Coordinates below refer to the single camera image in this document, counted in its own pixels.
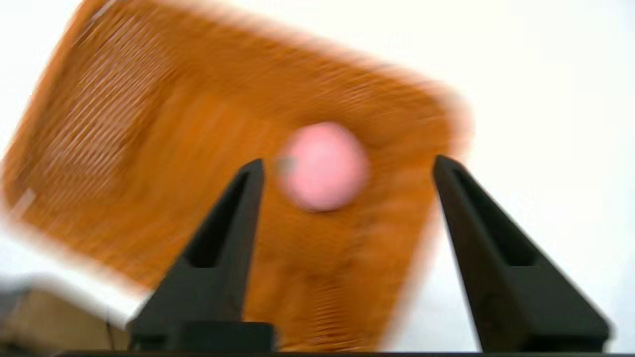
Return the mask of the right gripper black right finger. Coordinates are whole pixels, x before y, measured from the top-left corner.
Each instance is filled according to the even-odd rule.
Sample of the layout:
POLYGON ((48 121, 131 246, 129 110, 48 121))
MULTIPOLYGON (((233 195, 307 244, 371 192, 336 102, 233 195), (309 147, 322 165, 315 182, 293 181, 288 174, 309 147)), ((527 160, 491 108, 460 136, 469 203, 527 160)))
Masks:
POLYGON ((610 327, 458 161, 433 176, 484 352, 601 352, 610 327))

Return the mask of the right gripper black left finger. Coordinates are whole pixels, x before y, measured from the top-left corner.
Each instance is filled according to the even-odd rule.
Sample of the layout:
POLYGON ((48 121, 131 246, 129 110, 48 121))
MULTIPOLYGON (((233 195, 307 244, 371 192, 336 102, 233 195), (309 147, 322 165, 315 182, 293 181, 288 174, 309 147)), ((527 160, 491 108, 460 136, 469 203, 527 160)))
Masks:
POLYGON ((129 324, 132 349, 263 349, 265 325, 243 321, 264 183, 243 166, 129 324))

